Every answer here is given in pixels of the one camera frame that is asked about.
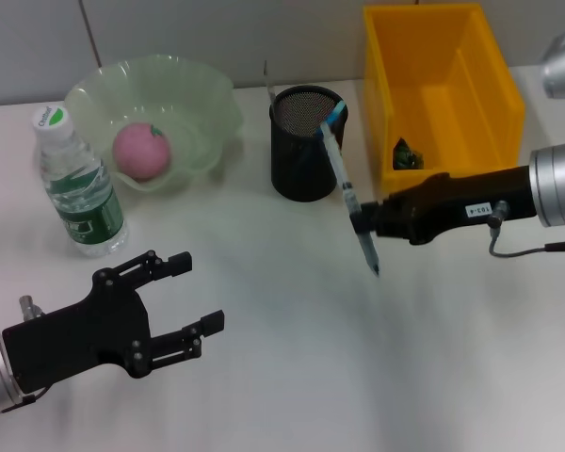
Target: cable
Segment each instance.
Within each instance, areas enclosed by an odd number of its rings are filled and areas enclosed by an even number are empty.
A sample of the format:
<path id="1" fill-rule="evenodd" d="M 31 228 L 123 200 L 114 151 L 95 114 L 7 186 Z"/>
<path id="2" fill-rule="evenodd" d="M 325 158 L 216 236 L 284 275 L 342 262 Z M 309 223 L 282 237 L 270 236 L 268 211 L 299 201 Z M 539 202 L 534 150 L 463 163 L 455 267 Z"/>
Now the cable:
<path id="1" fill-rule="evenodd" d="M 500 236 L 500 228 L 490 228 L 490 235 L 492 236 L 492 241 L 490 242 L 489 252 L 493 257 L 508 259 L 511 257 L 527 256 L 528 254 L 535 254 L 537 252 L 565 252 L 565 242 L 547 243 L 544 245 L 544 248 L 532 248 L 530 250 L 517 252 L 496 252 L 494 248 Z"/>
<path id="2" fill-rule="evenodd" d="M 516 252 L 496 252 L 494 250 L 498 237 L 500 236 L 500 228 L 490 228 L 490 235 L 492 241 L 490 242 L 489 252 L 493 257 L 500 257 L 502 259 L 509 259 L 511 257 L 527 256 L 528 254 L 535 254 L 537 252 L 546 252 L 545 248 L 532 248 L 530 250 L 516 251 Z"/>
<path id="3" fill-rule="evenodd" d="M 18 405 L 13 405 L 10 408 L 6 408 L 5 410 L 2 410 L 2 413 L 5 412 L 12 412 L 13 410 L 18 410 L 19 408 L 25 407 L 27 405 L 31 405 L 32 403 L 36 403 L 38 400 L 40 400 L 42 397 L 44 397 L 44 395 L 48 392 L 48 390 L 52 388 L 52 385 L 45 387 L 44 389 L 42 389 L 38 395 L 24 395 L 22 402 Z"/>

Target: pen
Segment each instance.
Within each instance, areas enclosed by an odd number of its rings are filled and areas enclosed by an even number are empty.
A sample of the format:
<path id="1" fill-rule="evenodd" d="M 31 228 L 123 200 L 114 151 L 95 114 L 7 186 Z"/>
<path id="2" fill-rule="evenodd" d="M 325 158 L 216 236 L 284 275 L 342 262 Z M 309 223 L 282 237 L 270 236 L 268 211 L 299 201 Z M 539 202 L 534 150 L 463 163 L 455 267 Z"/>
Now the pen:
<path id="1" fill-rule="evenodd" d="M 331 161 L 332 170 L 335 173 L 335 177 L 337 178 L 337 185 L 341 187 L 343 190 L 343 200 L 346 203 L 347 210 L 349 214 L 360 214 L 362 212 L 362 208 L 360 207 L 360 203 L 356 198 L 356 194 L 354 193 L 353 186 L 347 177 L 346 167 L 343 164 L 343 159 L 341 158 L 341 153 L 339 152 L 339 145 L 337 144 L 337 140 L 335 136 L 332 134 L 331 129 L 329 127 L 329 123 L 331 122 L 330 118 L 334 116 L 335 111 L 337 111 L 337 115 L 339 111 L 343 110 L 345 107 L 345 103 L 340 102 L 337 107 L 333 110 L 332 114 L 329 118 L 320 124 L 320 130 L 322 131 L 322 136 L 324 138 L 324 146 L 327 150 L 327 154 L 329 155 L 329 159 Z M 379 255 L 377 254 L 377 250 L 375 249 L 375 244 L 373 243 L 373 238 L 369 233 L 357 234 L 358 240 L 360 241 L 360 246 L 362 247 L 362 251 L 364 253 L 364 257 L 366 258 L 366 263 L 370 266 L 370 269 L 375 273 L 375 275 L 379 275 Z"/>

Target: white wall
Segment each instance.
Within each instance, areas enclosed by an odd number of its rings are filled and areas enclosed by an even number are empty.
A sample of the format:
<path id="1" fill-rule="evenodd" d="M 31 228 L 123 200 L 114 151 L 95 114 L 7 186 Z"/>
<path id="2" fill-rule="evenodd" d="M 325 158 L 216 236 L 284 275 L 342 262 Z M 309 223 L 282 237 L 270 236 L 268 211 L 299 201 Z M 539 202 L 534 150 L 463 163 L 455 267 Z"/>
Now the white wall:
<path id="1" fill-rule="evenodd" d="M 364 3 L 415 0 L 83 0 L 104 64 L 164 53 L 237 86 L 359 78 Z M 462 0 L 420 0 L 422 4 Z M 478 0 L 509 66 L 539 62 L 565 0 Z M 62 99 L 97 67 L 78 0 L 0 0 L 0 104 Z"/>
<path id="2" fill-rule="evenodd" d="M 0 0 L 0 104 L 62 99 L 95 68 L 76 0 Z"/>
<path id="3" fill-rule="evenodd" d="M 364 3 L 413 0 L 86 0 L 103 64 L 160 53 L 205 62 L 238 87 L 359 78 Z"/>
<path id="4" fill-rule="evenodd" d="M 467 0 L 420 0 L 466 3 Z M 565 31 L 565 0 L 471 0 L 486 14 L 509 66 L 539 64 L 552 38 Z"/>

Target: bottle label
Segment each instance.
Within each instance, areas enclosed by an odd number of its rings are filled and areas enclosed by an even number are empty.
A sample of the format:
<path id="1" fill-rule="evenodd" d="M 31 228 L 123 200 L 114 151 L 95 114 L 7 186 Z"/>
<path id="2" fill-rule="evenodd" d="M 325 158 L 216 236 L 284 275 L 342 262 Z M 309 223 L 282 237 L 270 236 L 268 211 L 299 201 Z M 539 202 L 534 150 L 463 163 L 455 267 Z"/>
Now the bottle label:
<path id="1" fill-rule="evenodd" d="M 94 182 L 94 179 L 96 179 L 99 175 L 99 170 L 100 167 L 96 169 L 80 168 L 62 179 L 51 181 L 50 186 L 46 189 L 46 191 L 49 195 L 57 195 L 61 193 L 69 193 L 75 190 L 83 190 Z"/>
<path id="2" fill-rule="evenodd" d="M 98 207 L 86 212 L 63 212 L 56 210 L 65 224 L 70 237 L 77 243 L 96 245 L 115 236 L 123 225 L 120 202 L 111 193 Z"/>
<path id="3" fill-rule="evenodd" d="M 492 205 L 489 202 L 467 205 L 464 210 L 468 218 L 486 217 L 492 214 Z"/>

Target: black cable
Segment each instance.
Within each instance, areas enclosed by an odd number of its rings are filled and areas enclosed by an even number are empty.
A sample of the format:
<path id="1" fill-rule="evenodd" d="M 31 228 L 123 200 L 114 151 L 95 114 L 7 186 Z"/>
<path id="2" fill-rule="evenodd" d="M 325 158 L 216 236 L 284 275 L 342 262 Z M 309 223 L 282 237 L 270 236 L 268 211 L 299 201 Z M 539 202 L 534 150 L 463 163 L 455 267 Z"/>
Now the black cable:
<path id="1" fill-rule="evenodd" d="M 508 259 L 510 257 L 527 256 L 528 254 L 535 254 L 537 252 L 565 252 L 565 242 L 547 243 L 544 245 L 544 248 L 532 248 L 530 250 L 517 252 L 496 252 L 494 248 L 500 236 L 500 228 L 490 228 L 490 235 L 492 236 L 492 241 L 490 242 L 489 252 L 493 257 Z"/>
<path id="2" fill-rule="evenodd" d="M 48 390 L 50 388 L 52 388 L 53 385 L 51 384 L 50 386 L 46 386 L 44 389 L 42 389 L 38 395 L 35 395 L 36 401 L 40 400 L 42 397 L 44 397 L 46 395 L 46 393 L 48 392 Z"/>
<path id="3" fill-rule="evenodd" d="M 500 257 L 502 259 L 508 259 L 511 257 L 521 257 L 527 256 L 528 254 L 535 254 L 537 252 L 546 252 L 544 248 L 532 248 L 530 250 L 516 251 L 516 252 L 496 252 L 494 250 L 498 237 L 500 236 L 500 228 L 490 229 L 490 234 L 492 235 L 492 241 L 490 242 L 489 252 L 493 257 Z"/>

